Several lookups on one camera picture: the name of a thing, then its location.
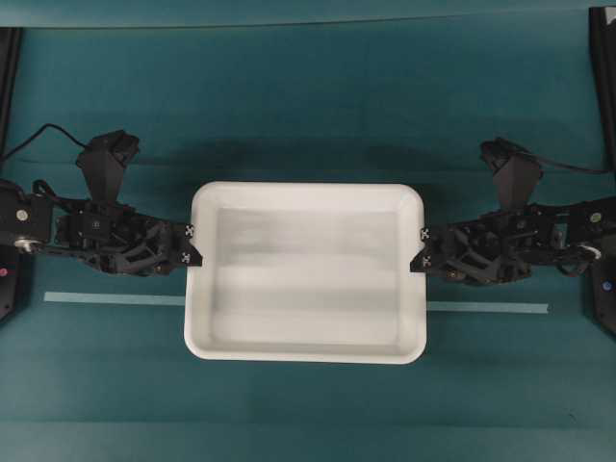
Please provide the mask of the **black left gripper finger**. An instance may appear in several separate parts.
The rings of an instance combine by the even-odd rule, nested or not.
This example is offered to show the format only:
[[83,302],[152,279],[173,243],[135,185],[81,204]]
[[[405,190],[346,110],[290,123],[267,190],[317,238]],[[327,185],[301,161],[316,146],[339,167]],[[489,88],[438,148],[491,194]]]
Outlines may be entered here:
[[195,234],[194,226],[192,224],[185,224],[183,238],[186,241],[190,241],[194,237],[194,234]]
[[190,241],[184,240],[180,245],[179,261],[186,267],[201,267],[203,257]]

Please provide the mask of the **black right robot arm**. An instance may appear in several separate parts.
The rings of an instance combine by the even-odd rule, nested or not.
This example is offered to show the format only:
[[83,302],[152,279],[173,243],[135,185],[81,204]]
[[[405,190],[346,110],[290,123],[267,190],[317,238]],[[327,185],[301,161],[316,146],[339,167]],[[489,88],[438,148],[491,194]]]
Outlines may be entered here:
[[613,196],[565,206],[528,204],[475,220],[427,226],[412,273],[492,286],[517,282],[537,266],[578,277],[615,255]]

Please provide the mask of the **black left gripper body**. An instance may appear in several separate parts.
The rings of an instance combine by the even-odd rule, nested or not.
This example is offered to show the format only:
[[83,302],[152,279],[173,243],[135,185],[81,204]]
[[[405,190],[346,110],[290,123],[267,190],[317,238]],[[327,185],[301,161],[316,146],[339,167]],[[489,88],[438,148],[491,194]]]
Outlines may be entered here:
[[56,218],[55,254],[107,274],[168,275],[188,265],[188,225],[125,205],[76,201]]

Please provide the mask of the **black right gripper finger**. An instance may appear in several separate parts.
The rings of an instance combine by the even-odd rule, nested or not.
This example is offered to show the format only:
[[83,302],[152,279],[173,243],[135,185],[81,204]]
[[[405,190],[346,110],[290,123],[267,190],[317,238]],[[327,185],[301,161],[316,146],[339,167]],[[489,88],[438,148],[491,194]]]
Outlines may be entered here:
[[425,248],[430,248],[434,244],[434,231],[431,226],[423,227],[420,230],[420,241]]
[[430,273],[432,270],[432,252],[429,248],[422,249],[410,262],[409,270],[412,273]]

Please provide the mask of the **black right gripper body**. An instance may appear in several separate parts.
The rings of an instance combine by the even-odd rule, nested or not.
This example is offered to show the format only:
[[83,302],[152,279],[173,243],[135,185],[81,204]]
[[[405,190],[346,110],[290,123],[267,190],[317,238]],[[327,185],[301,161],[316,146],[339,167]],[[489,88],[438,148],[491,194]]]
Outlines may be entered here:
[[573,251],[557,226],[569,224],[570,206],[531,204],[475,220],[430,227],[430,275],[450,283],[493,286],[526,279],[535,266],[571,277]]

